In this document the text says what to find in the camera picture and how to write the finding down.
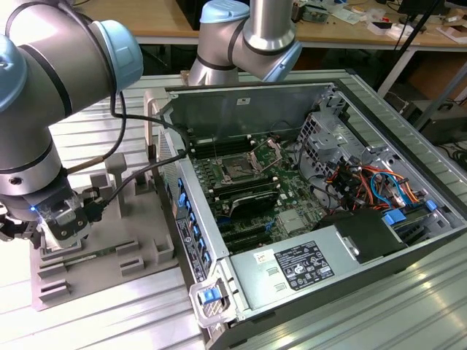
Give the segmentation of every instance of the blue latch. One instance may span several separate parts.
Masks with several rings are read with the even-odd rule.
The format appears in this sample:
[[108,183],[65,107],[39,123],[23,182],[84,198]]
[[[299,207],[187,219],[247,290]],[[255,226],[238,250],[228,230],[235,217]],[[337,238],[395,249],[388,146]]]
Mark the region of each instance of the blue latch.
[[205,252],[204,253],[204,261],[206,262],[206,264],[209,266],[209,264],[211,263],[211,257],[209,256],[209,253],[208,252]]
[[200,252],[203,252],[205,248],[206,248],[206,244],[204,243],[204,239],[200,238],[199,243],[198,243],[198,249]]
[[397,222],[404,221],[406,217],[404,214],[402,214],[400,209],[393,209],[386,212],[384,219],[389,225],[394,225]]
[[195,233],[195,239],[198,240],[201,235],[198,225],[193,226],[193,232]]
[[200,293],[200,298],[203,305],[206,305],[222,299],[222,295],[220,294],[219,288],[215,287],[204,290]]
[[179,208],[182,208],[184,205],[185,205],[185,201],[187,200],[187,194],[186,193],[182,193],[180,195],[180,198],[178,200],[178,206]]
[[430,209],[430,211],[435,211],[435,210],[438,208],[438,206],[436,205],[436,203],[433,202],[431,199],[429,199],[429,200],[426,201],[426,207],[427,207],[428,209]]

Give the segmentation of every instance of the table leg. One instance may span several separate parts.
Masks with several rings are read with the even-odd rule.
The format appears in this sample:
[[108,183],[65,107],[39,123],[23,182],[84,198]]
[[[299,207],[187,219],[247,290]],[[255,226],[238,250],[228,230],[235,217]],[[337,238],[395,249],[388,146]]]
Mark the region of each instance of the table leg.
[[399,75],[401,75],[404,68],[406,68],[415,52],[416,50],[413,48],[407,49],[407,51],[402,55],[401,59],[394,65],[393,70],[389,73],[389,75],[386,77],[386,80],[378,89],[378,94],[381,97],[385,97],[386,93],[389,91],[389,89],[391,89],[391,86],[393,86],[397,78],[399,78]]

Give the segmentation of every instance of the wire bundle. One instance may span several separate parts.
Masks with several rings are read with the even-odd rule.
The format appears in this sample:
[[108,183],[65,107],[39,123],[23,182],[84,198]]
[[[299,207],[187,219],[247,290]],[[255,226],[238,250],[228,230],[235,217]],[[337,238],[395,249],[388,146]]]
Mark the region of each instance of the wire bundle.
[[447,152],[447,156],[454,160],[463,170],[467,171],[467,149],[455,142],[454,146],[438,146]]
[[[354,167],[358,167],[359,171],[350,170]],[[344,177],[338,179],[339,174],[354,179],[352,184],[349,184],[350,181]],[[326,183],[336,185],[336,181],[347,183],[350,186],[346,190],[344,198],[340,200],[344,204],[343,206],[346,206],[349,210],[363,207],[376,210],[393,209],[395,205],[390,198],[385,197],[384,192],[391,194],[388,182],[393,183],[406,206],[419,202],[412,192],[408,180],[389,169],[380,169],[373,166],[338,166],[334,173],[326,179]]]
[[[371,191],[378,199],[386,203],[389,206],[389,208],[393,208],[392,203],[387,198],[382,197],[380,191],[378,191],[376,188],[376,180],[379,175],[385,176],[394,184],[399,195],[401,196],[402,200],[406,205],[412,205],[419,202],[417,197],[412,192],[408,180],[406,180],[402,184],[399,183],[400,180],[405,180],[405,178],[402,175],[394,173],[389,169],[378,169],[373,166],[363,166],[362,169],[372,174],[370,180]],[[384,183],[384,178],[382,178],[381,186],[383,186]]]

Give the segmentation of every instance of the pcie slot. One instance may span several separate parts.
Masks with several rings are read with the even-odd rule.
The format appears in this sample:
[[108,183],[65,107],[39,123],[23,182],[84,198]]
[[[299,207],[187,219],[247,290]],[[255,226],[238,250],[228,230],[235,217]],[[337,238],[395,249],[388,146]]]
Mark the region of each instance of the pcie slot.
[[264,226],[260,226],[260,227],[257,227],[257,228],[252,228],[251,230],[245,230],[245,231],[233,233],[233,234],[228,235],[228,236],[223,236],[223,239],[224,239],[224,242],[230,243],[232,241],[237,241],[239,239],[242,239],[242,238],[245,238],[245,237],[248,237],[248,236],[253,236],[253,235],[257,235],[259,233],[264,233],[265,230],[266,229],[265,229]]
[[273,184],[272,179],[256,179],[248,182],[213,188],[212,190],[214,191],[213,194],[215,197],[220,197],[224,194],[233,193],[241,190],[248,190],[250,188],[258,187],[265,184]]
[[267,244],[271,241],[271,236],[268,233],[263,233],[253,237],[249,237],[240,242],[230,242],[225,244],[230,252],[236,254],[242,250],[251,250],[258,246],[258,244]]

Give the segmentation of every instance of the power supply label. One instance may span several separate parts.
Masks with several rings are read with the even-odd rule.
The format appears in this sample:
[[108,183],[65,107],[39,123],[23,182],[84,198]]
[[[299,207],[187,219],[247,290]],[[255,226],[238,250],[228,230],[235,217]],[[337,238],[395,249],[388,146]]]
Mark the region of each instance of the power supply label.
[[283,250],[274,256],[293,290],[300,290],[334,276],[332,268],[314,241]]

